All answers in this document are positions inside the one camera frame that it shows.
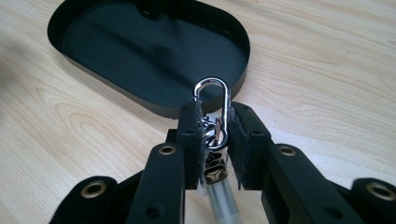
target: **brass insert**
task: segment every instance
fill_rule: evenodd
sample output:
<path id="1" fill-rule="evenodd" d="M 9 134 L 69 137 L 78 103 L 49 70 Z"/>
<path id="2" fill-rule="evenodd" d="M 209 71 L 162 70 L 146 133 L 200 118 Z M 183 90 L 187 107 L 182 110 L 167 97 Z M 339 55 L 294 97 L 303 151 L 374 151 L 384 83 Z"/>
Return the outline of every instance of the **brass insert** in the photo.
<path id="1" fill-rule="evenodd" d="M 165 156 L 167 155 L 171 155 L 174 152 L 176 152 L 176 148 L 172 147 L 172 146 L 166 146 L 166 147 L 162 147 L 160 148 L 159 152 Z"/>
<path id="2" fill-rule="evenodd" d="M 375 197 L 382 200 L 390 202 L 396 200 L 396 193 L 383 184 L 371 182 L 366 185 L 366 189 Z"/>
<path id="3" fill-rule="evenodd" d="M 285 156 L 295 156 L 296 151 L 290 147 L 280 147 L 279 152 L 282 153 Z"/>
<path id="4" fill-rule="evenodd" d="M 96 198 L 106 190 L 106 183 L 102 180 L 95 180 L 89 183 L 81 191 L 81 196 L 86 199 Z"/>

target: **black plastic tray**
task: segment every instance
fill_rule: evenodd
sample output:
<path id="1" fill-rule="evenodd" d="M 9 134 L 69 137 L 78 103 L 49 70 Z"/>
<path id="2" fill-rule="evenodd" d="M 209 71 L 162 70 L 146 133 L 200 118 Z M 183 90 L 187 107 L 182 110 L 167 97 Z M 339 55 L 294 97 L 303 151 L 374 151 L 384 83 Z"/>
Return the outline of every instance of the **black plastic tray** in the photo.
<path id="1" fill-rule="evenodd" d="M 66 0 L 49 21 L 48 36 L 71 63 L 174 119 L 204 77 L 224 79 L 235 96 L 250 53 L 236 18 L 188 0 Z M 205 109 L 221 106 L 221 90 L 201 94 Z"/>

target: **wood grain surface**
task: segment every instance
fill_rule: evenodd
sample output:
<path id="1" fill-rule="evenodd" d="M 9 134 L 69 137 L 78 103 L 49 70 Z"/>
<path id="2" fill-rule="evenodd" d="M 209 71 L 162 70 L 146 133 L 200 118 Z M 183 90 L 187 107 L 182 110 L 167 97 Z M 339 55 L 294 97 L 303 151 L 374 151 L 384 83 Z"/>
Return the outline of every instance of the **wood grain surface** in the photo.
<path id="1" fill-rule="evenodd" d="M 396 185 L 396 3 L 205 0 L 244 25 L 250 105 L 277 143 L 299 147 L 331 181 Z M 48 223 L 79 181 L 119 182 L 145 167 L 177 120 L 82 72 L 48 41 L 62 0 L 0 1 L 0 223 Z M 231 184 L 244 223 L 266 223 L 259 192 Z M 187 193 L 186 223 L 213 223 Z"/>

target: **screw hole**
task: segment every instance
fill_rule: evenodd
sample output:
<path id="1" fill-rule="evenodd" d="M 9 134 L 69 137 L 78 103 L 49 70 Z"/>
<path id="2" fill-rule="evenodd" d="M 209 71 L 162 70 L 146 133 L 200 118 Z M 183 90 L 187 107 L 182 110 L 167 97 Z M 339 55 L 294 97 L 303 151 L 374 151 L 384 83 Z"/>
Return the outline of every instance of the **screw hole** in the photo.
<path id="1" fill-rule="evenodd" d="M 375 197 L 386 201 L 395 201 L 396 193 L 389 189 L 387 186 L 371 182 L 366 185 L 366 189 L 372 193 Z"/>
<path id="2" fill-rule="evenodd" d="M 95 180 L 82 189 L 81 196 L 86 199 L 96 198 L 106 190 L 106 183 L 102 180 Z"/>
<path id="3" fill-rule="evenodd" d="M 285 156 L 295 156 L 296 151 L 290 147 L 281 147 L 278 149 L 280 153 L 282 153 Z"/>
<path id="4" fill-rule="evenodd" d="M 151 218 L 160 217 L 163 215 L 163 205 L 160 203 L 152 204 L 146 210 L 146 216 Z"/>
<path id="5" fill-rule="evenodd" d="M 340 210 L 338 210 L 334 207 L 324 206 L 323 211 L 337 219 L 341 219 L 343 217 L 343 214 L 340 212 Z"/>
<path id="6" fill-rule="evenodd" d="M 162 147 L 162 148 L 160 148 L 159 151 L 161 154 L 167 156 L 167 155 L 173 154 L 176 151 L 176 149 L 174 147 Z"/>

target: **carabiner gate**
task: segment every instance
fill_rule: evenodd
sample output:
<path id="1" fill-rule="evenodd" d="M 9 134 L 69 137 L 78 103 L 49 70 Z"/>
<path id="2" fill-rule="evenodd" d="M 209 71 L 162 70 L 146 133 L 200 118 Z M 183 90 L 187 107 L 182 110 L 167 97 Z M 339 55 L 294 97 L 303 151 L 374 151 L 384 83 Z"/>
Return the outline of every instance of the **carabiner gate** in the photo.
<path id="1" fill-rule="evenodd" d="M 224 147 L 227 145 L 228 141 L 228 120 L 230 117 L 230 106 L 231 106 L 231 91 L 227 83 L 225 83 L 222 79 L 218 77 L 207 77 L 199 81 L 193 92 L 193 99 L 196 102 L 200 102 L 199 99 L 199 93 L 201 90 L 209 85 L 215 85 L 223 88 L 223 105 L 222 105 L 222 111 L 221 111 L 221 132 L 222 132 L 222 141 L 220 141 L 218 144 L 215 145 L 207 145 L 207 148 L 210 151 L 219 151 L 222 150 Z"/>

